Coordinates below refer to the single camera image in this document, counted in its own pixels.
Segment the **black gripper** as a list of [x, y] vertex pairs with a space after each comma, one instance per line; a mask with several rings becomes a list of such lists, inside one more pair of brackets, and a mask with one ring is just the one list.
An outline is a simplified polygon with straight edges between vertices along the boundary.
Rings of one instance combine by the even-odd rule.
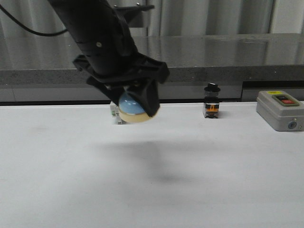
[[81, 50], [75, 66], [91, 76], [86, 83], [119, 105], [127, 88], [149, 117], [160, 108], [158, 84], [170, 72], [165, 62], [141, 54], [131, 36], [129, 23], [153, 5], [112, 7], [109, 4], [74, 4], [72, 38]]

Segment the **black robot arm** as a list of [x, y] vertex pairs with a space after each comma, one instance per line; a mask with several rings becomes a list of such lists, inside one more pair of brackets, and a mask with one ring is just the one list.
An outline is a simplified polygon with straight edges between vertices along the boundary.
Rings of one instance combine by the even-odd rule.
[[158, 85], [170, 72], [165, 62], [138, 51], [129, 30], [129, 23], [153, 6], [112, 7], [105, 0], [52, 0], [50, 5], [81, 51], [73, 63], [89, 74], [87, 83], [115, 104], [127, 94], [149, 117], [156, 115]]

